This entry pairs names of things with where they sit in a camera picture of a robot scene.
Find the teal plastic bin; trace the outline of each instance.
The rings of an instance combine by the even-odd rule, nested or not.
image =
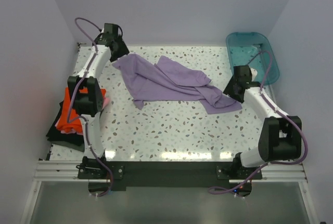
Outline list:
[[[226,39],[231,71],[234,74],[234,66],[246,65],[257,53],[266,50],[272,54],[273,63],[264,85],[271,85],[280,76],[275,56],[268,39],[260,33],[231,33]],[[249,66],[258,71],[255,81],[262,82],[270,56],[267,53],[258,55]]]

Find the red cloth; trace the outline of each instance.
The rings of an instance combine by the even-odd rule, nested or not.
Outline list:
[[[106,90],[105,89],[101,89],[100,90],[102,92],[103,98],[105,97],[106,94]],[[82,90],[80,90],[81,93],[88,93],[88,89],[87,88],[83,88]],[[65,98],[63,99],[63,105],[62,105],[62,112],[61,112],[61,116],[59,118],[59,122],[57,125],[57,130],[59,131],[64,131],[65,133],[69,133],[72,131],[72,129],[75,129],[77,133],[81,133],[82,132],[82,125],[79,119],[74,120],[73,122],[71,122],[70,124],[67,122],[67,114],[69,111],[69,104],[70,104],[71,100],[69,98],[69,90],[68,87],[66,87],[65,89]],[[71,114],[70,114],[70,120],[73,118],[76,118],[77,113],[75,112],[74,109],[72,109]]]

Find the purple cloth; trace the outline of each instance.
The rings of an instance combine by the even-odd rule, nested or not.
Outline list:
[[[129,54],[112,64],[121,71],[125,85],[141,110],[144,101],[198,101],[208,114],[241,109],[236,100],[222,94],[202,71],[191,70],[161,56],[151,64],[137,54]]]

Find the white wall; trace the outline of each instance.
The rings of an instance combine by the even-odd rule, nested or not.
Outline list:
[[[279,105],[303,121],[304,162],[322,220],[333,223],[333,0],[290,0],[269,40],[280,68]]]
[[[55,0],[0,0],[0,219],[18,223],[75,41]]]
[[[127,44],[221,45],[235,31],[268,35],[288,0],[56,0],[76,40],[77,16],[118,23]],[[96,35],[94,28],[90,34]]]

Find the speckled white table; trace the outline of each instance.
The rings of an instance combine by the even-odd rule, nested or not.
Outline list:
[[[231,78],[226,47],[130,47],[151,63],[165,55],[202,70],[223,90]],[[81,47],[76,74],[91,47]],[[99,78],[111,103],[101,118],[101,139],[108,160],[114,161],[231,161],[258,144],[262,121],[244,103],[241,111],[208,115],[200,102],[146,102],[135,108],[119,70],[108,62]],[[50,160],[79,161],[83,153],[54,145]]]

